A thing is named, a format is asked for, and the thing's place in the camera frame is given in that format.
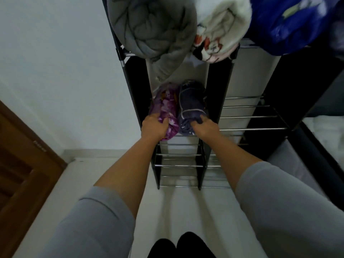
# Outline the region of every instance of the white fleece blanket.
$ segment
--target white fleece blanket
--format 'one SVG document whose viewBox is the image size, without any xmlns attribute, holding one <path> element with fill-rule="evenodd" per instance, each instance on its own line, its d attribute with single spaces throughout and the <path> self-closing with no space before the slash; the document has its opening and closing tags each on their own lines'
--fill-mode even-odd
<svg viewBox="0 0 344 258">
<path fill-rule="evenodd" d="M 344 170 L 344 116 L 304 118 L 303 122 Z"/>
<path fill-rule="evenodd" d="M 246 34 L 252 16 L 249 0 L 195 0 L 197 34 L 192 53 L 209 63 L 228 57 Z"/>
</svg>

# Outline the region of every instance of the white floor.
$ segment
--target white floor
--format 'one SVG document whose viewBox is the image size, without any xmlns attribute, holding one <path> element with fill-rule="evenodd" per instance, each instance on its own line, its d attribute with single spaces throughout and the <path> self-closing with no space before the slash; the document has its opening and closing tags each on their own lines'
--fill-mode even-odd
<svg viewBox="0 0 344 258">
<path fill-rule="evenodd" d="M 68 165 L 13 257 L 36 257 L 59 221 L 116 160 L 77 159 Z M 266 257 L 231 189 L 157 190 L 150 169 L 131 258 L 146 258 L 156 240 L 168 238 L 177 243 L 187 231 L 199 235 L 217 258 Z"/>
</svg>

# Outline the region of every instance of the forearm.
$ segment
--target forearm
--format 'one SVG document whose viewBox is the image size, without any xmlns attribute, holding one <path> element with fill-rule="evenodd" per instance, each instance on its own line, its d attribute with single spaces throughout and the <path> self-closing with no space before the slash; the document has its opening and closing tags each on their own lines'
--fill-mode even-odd
<svg viewBox="0 0 344 258">
<path fill-rule="evenodd" d="M 116 190 L 135 218 L 156 144 L 155 139 L 141 138 L 94 184 Z"/>
<path fill-rule="evenodd" d="M 209 146 L 213 149 L 219 159 L 221 167 L 233 190 L 235 190 L 236 185 L 245 170 L 251 165 L 262 161 L 244 151 L 241 147 L 223 135 L 214 136 L 214 138 L 209 141 Z"/>
</svg>

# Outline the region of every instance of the door hinge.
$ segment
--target door hinge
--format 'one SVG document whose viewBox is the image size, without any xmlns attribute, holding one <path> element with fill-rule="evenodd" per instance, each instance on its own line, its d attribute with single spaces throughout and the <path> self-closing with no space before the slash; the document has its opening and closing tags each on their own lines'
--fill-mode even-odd
<svg viewBox="0 0 344 258">
<path fill-rule="evenodd" d="M 43 152 L 47 152 L 47 150 L 38 142 L 38 141 L 34 141 L 33 142 L 35 145 L 36 145 L 36 147 L 38 147 L 41 151 L 43 151 Z"/>
</svg>

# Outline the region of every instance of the purple rolled cloth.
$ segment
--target purple rolled cloth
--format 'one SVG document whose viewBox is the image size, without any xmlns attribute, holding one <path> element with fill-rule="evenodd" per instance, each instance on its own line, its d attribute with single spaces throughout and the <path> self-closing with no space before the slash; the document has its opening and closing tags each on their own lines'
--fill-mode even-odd
<svg viewBox="0 0 344 258">
<path fill-rule="evenodd" d="M 192 121 L 202 124 L 201 115 L 207 116 L 204 103 L 204 86 L 195 80 L 186 80 L 179 91 L 179 133 L 184 136 L 194 135 Z"/>
<path fill-rule="evenodd" d="M 158 117 L 160 123 L 163 122 L 164 118 L 170 118 L 169 128 L 162 140 L 169 140 L 178 133 L 178 93 L 179 87 L 177 85 L 166 83 L 159 87 L 157 95 L 152 99 L 149 114 L 160 113 Z"/>
</svg>

